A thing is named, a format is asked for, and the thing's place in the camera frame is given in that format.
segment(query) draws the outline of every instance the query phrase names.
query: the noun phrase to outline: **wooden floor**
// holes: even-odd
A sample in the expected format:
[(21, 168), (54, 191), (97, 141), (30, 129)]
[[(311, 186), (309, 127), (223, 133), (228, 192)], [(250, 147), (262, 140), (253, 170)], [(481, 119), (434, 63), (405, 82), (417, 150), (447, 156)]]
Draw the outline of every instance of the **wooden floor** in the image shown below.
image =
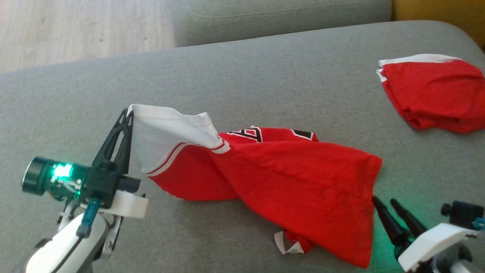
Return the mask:
[(174, 47), (170, 0), (0, 0), (0, 73)]

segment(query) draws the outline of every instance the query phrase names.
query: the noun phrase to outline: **folded red cloth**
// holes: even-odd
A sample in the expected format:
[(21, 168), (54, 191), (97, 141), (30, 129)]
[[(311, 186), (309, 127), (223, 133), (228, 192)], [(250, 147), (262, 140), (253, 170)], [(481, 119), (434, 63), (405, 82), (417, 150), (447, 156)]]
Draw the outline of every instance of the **folded red cloth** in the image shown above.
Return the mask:
[(478, 68), (437, 54), (381, 60), (379, 66), (387, 95), (412, 127), (463, 134), (485, 128), (485, 78)]
[(305, 252), (315, 243), (368, 266), (379, 157), (319, 142), (314, 133), (251, 127), (217, 134), (206, 113), (131, 107), (133, 146), (162, 189), (192, 201), (240, 198), (286, 230), (296, 245), (288, 252)]

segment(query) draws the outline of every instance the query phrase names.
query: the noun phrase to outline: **glowing green light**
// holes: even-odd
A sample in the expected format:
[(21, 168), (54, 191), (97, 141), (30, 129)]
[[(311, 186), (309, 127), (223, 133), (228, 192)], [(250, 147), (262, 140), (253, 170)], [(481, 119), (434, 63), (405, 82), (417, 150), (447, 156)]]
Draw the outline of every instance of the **glowing green light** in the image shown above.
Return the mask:
[(66, 165), (57, 165), (56, 168), (54, 169), (54, 177), (69, 177), (71, 176), (72, 173), (72, 165), (69, 163), (66, 163)]

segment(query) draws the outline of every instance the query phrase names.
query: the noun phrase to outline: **robotic arm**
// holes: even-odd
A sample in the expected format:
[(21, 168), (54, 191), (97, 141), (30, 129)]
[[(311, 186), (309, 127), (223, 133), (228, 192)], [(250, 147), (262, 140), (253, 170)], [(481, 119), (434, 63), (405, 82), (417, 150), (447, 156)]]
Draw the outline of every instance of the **robotic arm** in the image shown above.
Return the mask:
[[(24, 192), (65, 201), (57, 233), (42, 239), (16, 273), (92, 272), (92, 262), (109, 258), (125, 217), (143, 218), (148, 199), (134, 195), (140, 180), (129, 168), (133, 112), (124, 109), (90, 167), (35, 157), (22, 180)], [(111, 161), (120, 133), (123, 138)], [(85, 211), (74, 216), (79, 207)], [(113, 215), (109, 223), (105, 215)]]
[(441, 214), (450, 223), (427, 229), (414, 215), (391, 199), (390, 203), (409, 230), (391, 216), (382, 201), (372, 199), (379, 218), (394, 245), (394, 256), (406, 273), (483, 273), (472, 265), (472, 256), (462, 243), (478, 238), (485, 230), (484, 207), (455, 201), (444, 204)]

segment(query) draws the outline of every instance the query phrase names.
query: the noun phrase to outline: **gray fabric surface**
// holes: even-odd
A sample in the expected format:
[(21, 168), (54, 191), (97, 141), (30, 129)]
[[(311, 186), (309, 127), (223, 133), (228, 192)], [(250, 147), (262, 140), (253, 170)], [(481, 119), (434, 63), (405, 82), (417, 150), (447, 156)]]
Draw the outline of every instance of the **gray fabric surface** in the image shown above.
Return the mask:
[[(89, 164), (120, 111), (131, 103), (207, 111), (219, 131), (251, 125), (314, 131), (383, 158), (374, 192), (399, 201), (425, 225), (445, 222), (453, 200), (484, 204), (485, 131), (459, 135), (414, 131), (395, 111), (375, 74), (377, 61), (418, 53), (463, 58), (482, 71), (485, 55), (457, 28), (412, 21), (352, 26), (141, 53), (2, 75), (3, 163), (0, 272), (55, 230), (63, 204), (24, 194), (32, 157)], [(316, 247), (281, 255), (280, 228), (239, 201), (191, 203), (144, 177), (133, 154), (131, 175), (150, 206), (125, 219), (110, 260), (95, 272), (361, 272)], [(399, 272), (375, 219), (369, 272)], [(485, 244), (470, 243), (485, 268)]]
[(174, 0), (178, 47), (389, 21), (391, 0)]

